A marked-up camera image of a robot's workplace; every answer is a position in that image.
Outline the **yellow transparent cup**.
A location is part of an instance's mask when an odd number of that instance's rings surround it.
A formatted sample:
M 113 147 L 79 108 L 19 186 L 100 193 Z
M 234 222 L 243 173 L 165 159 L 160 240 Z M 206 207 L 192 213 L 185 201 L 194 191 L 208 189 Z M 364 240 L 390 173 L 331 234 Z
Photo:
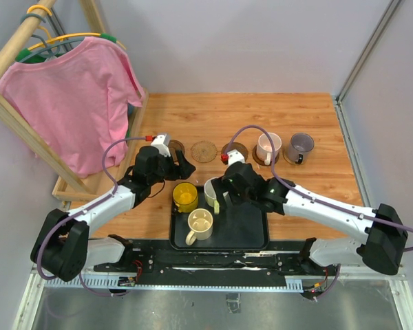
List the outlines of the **yellow transparent cup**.
M 178 212 L 190 213 L 198 206 L 198 191 L 192 183 L 178 184 L 173 189 L 172 197 Z

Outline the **white ceramic mug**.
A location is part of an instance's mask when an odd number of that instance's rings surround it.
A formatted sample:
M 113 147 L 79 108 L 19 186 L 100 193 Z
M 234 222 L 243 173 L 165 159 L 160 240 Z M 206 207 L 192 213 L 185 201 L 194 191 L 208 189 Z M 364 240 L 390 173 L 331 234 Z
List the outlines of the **white ceramic mug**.
M 221 212 L 224 212 L 227 208 L 227 201 L 229 200 L 229 192 L 221 192 L 220 195 L 224 198 L 224 201 L 219 201 L 216 195 L 216 192 L 213 187 L 213 181 L 217 177 L 212 177 L 208 179 L 204 184 L 204 198 L 206 203 L 213 208 L 214 214 L 218 215 Z

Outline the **pink ceramic mug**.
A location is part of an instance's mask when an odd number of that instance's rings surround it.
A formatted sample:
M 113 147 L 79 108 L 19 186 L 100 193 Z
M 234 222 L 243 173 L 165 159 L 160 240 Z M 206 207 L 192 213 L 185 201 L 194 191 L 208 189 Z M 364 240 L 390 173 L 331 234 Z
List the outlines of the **pink ceramic mug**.
M 263 166 L 270 166 L 276 163 L 282 147 L 282 139 L 276 133 L 269 133 L 270 137 L 261 134 L 255 147 L 255 159 Z

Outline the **purple transparent cup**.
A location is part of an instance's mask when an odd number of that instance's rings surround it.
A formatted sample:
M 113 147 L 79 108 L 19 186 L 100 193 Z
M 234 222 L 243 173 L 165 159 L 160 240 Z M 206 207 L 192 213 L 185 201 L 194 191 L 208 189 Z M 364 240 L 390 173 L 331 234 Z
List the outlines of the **purple transparent cup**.
M 296 165 L 303 164 L 315 147 L 313 138 L 307 133 L 296 133 L 290 139 L 286 156 Z

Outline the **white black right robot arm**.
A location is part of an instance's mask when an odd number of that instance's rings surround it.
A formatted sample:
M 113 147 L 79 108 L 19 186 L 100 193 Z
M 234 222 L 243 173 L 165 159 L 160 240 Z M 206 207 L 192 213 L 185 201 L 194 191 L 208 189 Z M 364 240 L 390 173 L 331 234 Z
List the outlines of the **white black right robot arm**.
M 279 176 L 264 179 L 251 164 L 236 162 L 212 181 L 220 202 L 250 203 L 263 212 L 301 217 L 348 235 L 346 240 L 309 239 L 299 269 L 313 275 L 334 264 L 359 264 L 385 275 L 398 273 L 408 234 L 397 211 L 355 206 L 315 194 Z

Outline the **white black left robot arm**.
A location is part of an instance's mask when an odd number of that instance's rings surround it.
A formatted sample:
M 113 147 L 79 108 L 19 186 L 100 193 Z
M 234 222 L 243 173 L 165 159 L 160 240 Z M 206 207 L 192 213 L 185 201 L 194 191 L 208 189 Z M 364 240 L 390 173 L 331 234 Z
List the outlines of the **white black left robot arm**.
M 91 234 L 141 204 L 153 185 L 188 179 L 194 172 L 195 166 L 181 151 L 172 157 L 162 155 L 155 146 L 142 147 L 134 165 L 107 193 L 69 212 L 54 209 L 47 214 L 30 255 L 39 275 L 67 282 L 83 269 L 104 263 L 126 272 L 134 263 L 134 255 L 126 250 L 126 239 L 111 235 L 92 241 Z

